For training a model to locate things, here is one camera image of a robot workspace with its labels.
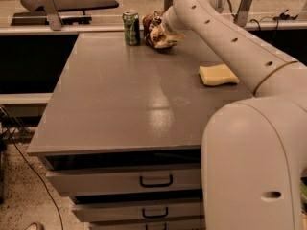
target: drawer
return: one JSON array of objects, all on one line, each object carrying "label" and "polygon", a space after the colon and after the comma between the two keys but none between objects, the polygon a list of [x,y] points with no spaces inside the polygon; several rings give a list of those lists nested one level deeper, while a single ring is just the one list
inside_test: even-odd
[{"label": "drawer", "polygon": [[204,215],[200,198],[76,205],[73,212],[80,222],[132,219],[151,221]]},{"label": "drawer", "polygon": [[90,230],[205,230],[204,218],[192,218],[151,223],[103,225],[90,223]]},{"label": "drawer", "polygon": [[200,164],[47,172],[61,196],[118,195],[201,188]]}]

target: black handle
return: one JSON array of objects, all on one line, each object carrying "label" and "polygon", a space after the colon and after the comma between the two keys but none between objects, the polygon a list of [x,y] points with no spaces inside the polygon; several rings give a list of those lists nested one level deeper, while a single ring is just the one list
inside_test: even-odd
[{"label": "black handle", "polygon": [[164,223],[164,229],[163,230],[167,230],[167,225],[166,225],[166,223]]},{"label": "black handle", "polygon": [[164,188],[169,187],[173,184],[173,176],[170,174],[170,182],[164,184],[145,184],[143,182],[143,176],[140,176],[140,184],[143,188]]},{"label": "black handle", "polygon": [[169,208],[168,207],[165,208],[165,213],[162,214],[162,215],[147,216],[145,214],[145,211],[146,211],[145,209],[142,209],[142,214],[143,214],[144,219],[161,219],[161,218],[165,218],[165,217],[167,217],[167,215],[169,215]]}]

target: desk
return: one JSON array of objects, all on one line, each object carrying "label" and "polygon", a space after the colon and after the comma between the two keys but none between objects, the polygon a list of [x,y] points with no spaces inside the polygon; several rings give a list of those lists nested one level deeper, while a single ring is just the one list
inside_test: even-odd
[{"label": "desk", "polygon": [[173,49],[82,33],[28,148],[90,229],[202,229],[201,138],[242,84],[205,87],[221,60],[193,32]]}]

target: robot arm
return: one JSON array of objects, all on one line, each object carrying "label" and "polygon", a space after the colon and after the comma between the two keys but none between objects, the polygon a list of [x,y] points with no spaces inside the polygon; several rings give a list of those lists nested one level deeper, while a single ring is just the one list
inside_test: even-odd
[{"label": "robot arm", "polygon": [[307,68],[222,17],[224,0],[174,0],[167,34],[191,29],[257,98],[220,109],[202,140],[208,230],[302,230]]}]

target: soda can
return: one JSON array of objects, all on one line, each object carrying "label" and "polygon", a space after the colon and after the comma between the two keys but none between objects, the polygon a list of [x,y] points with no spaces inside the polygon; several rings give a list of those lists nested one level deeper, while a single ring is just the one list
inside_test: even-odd
[{"label": "soda can", "polygon": [[140,43],[140,20],[136,11],[125,11],[123,14],[125,41],[128,45]]}]

